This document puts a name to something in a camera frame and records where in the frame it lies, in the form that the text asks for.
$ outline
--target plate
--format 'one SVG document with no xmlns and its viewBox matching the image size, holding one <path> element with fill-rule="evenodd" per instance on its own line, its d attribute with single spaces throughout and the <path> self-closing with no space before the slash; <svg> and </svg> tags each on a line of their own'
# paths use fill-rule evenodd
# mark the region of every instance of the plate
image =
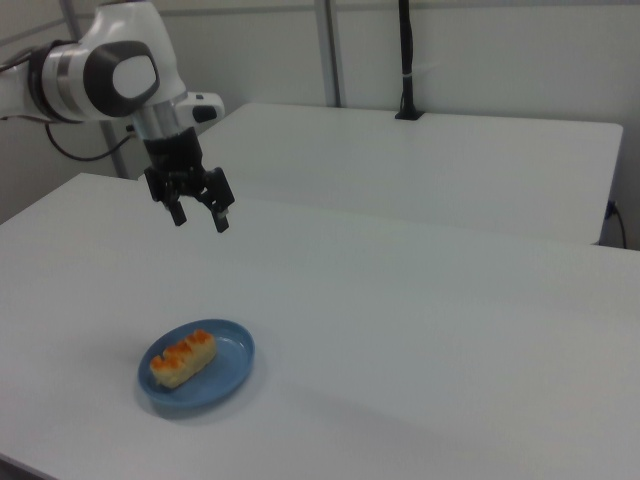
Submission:
<svg viewBox="0 0 640 480">
<path fill-rule="evenodd" d="M 201 328 L 216 339 L 218 353 L 209 364 L 177 388 L 158 385 L 149 363 L 169 345 Z M 255 346 L 251 334 L 229 320 L 198 320 L 164 334 L 149 347 L 138 367 L 138 382 L 149 398 L 160 405 L 195 408 L 214 402 L 235 390 L 253 365 Z"/>
</svg>

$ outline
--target white wall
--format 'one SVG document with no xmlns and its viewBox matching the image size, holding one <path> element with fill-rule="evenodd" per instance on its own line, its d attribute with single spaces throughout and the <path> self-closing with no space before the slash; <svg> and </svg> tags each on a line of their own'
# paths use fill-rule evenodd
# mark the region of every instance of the white wall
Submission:
<svg viewBox="0 0 640 480">
<path fill-rule="evenodd" d="M 69 38 L 57 1 L 4 0 L 0 5 L 0 61 L 22 48 Z M 54 125 L 52 131 L 78 155 L 104 151 L 97 125 Z M 41 124 L 18 118 L 0 122 L 0 151 L 0 223 L 80 172 L 115 173 L 109 159 L 81 164 L 65 158 L 48 143 Z"/>
<path fill-rule="evenodd" d="M 427 67 L 414 79 L 419 106 L 624 126 L 612 198 L 640 248 L 640 6 L 420 7 L 411 12 L 414 70 Z M 337 30 L 346 105 L 396 110 L 396 2 L 338 0 Z M 620 244 L 617 223 L 603 240 Z"/>
<path fill-rule="evenodd" d="M 74 0 L 86 31 L 101 0 Z M 315 0 L 155 0 L 191 91 L 218 93 L 228 113 L 248 102 L 327 105 Z M 126 121 L 116 122 L 116 137 Z M 140 142 L 123 157 L 132 178 L 149 161 Z"/>
</svg>

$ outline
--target plate rim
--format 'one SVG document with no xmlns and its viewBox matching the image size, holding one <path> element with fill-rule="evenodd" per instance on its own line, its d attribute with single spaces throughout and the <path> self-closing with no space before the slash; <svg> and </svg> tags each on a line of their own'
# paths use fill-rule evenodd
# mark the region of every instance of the plate rim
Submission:
<svg viewBox="0 0 640 480">
<path fill-rule="evenodd" d="M 182 328 L 185 328 L 185 327 L 189 327 L 189 326 L 194 326 L 194 328 L 198 328 L 195 325 L 201 325 L 203 323 L 209 323 L 209 322 L 214 322 L 216 324 L 228 324 L 232 328 L 234 328 L 236 330 L 239 330 L 248 341 L 250 349 L 249 349 L 249 357 L 248 357 L 247 367 L 245 368 L 243 373 L 238 377 L 237 382 L 233 383 L 232 386 L 228 390 L 223 391 L 219 395 L 214 395 L 212 398 L 194 400 L 194 401 L 191 401 L 191 402 L 166 401 L 164 399 L 161 399 L 161 398 L 158 398 L 157 396 L 155 396 L 154 392 L 149 390 L 149 387 L 146 386 L 147 382 L 144 381 L 145 380 L 144 377 L 146 376 L 146 374 L 148 372 L 150 372 L 149 365 L 146 365 L 147 362 L 145 362 L 145 358 L 149 355 L 149 352 L 151 350 L 155 349 L 156 346 L 159 343 L 161 343 L 166 337 L 171 335 L 176 330 L 179 330 L 179 329 L 182 329 Z M 204 318 L 204 319 L 201 319 L 201 320 L 194 320 L 192 322 L 188 322 L 188 323 L 185 323 L 183 325 L 179 325 L 179 326 L 169 330 L 168 332 L 166 332 L 163 335 L 161 335 L 158 339 L 156 339 L 147 348 L 147 350 L 142 355 L 142 357 L 140 359 L 140 362 L 138 364 L 138 375 L 137 375 L 137 377 L 138 377 L 138 385 L 140 386 L 140 389 L 144 392 L 144 394 L 147 396 L 147 398 L 149 398 L 149 400 L 151 400 L 153 403 L 155 403 L 157 405 L 162 405 L 162 406 L 165 406 L 165 407 L 172 407 L 172 408 L 180 408 L 180 409 L 197 408 L 197 407 L 201 407 L 203 405 L 207 405 L 207 404 L 216 402 L 218 400 L 221 400 L 224 397 L 226 397 L 227 395 L 230 395 L 234 390 L 236 390 L 248 378 L 249 374 L 253 370 L 254 357 L 255 357 L 255 342 L 254 342 L 253 336 L 251 335 L 249 330 L 247 328 L 245 328 L 244 326 L 240 325 L 237 322 L 233 322 L 231 320 L 227 320 L 227 319 L 224 319 L 224 318 Z"/>
</svg>

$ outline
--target white table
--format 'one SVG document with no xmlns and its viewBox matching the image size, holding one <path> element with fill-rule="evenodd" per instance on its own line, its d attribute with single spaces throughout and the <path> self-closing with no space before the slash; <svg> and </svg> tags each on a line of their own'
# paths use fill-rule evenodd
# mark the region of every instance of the white table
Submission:
<svg viewBox="0 0 640 480">
<path fill-rule="evenodd" d="M 200 136 L 232 188 L 411 222 L 596 243 L 622 127 L 245 105 Z"/>
<path fill-rule="evenodd" d="M 640 257 L 82 175 L 0 226 L 0 457 L 64 479 L 626 480 Z M 154 409 L 161 334 L 245 325 L 227 402 Z"/>
</svg>

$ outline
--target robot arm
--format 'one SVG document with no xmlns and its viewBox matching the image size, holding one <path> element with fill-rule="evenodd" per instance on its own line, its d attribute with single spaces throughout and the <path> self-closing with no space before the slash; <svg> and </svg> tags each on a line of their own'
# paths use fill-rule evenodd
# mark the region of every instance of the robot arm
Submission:
<svg viewBox="0 0 640 480">
<path fill-rule="evenodd" d="M 0 70 L 0 117 L 78 123 L 131 116 L 151 158 L 145 176 L 153 200 L 179 226 L 186 221 L 179 198 L 191 196 L 209 208 L 219 232 L 228 228 L 233 194 L 220 168 L 202 167 L 194 129 L 222 118 L 224 105 L 218 95 L 187 92 L 151 2 L 104 4 L 80 41 L 55 41 L 24 55 Z"/>
</svg>

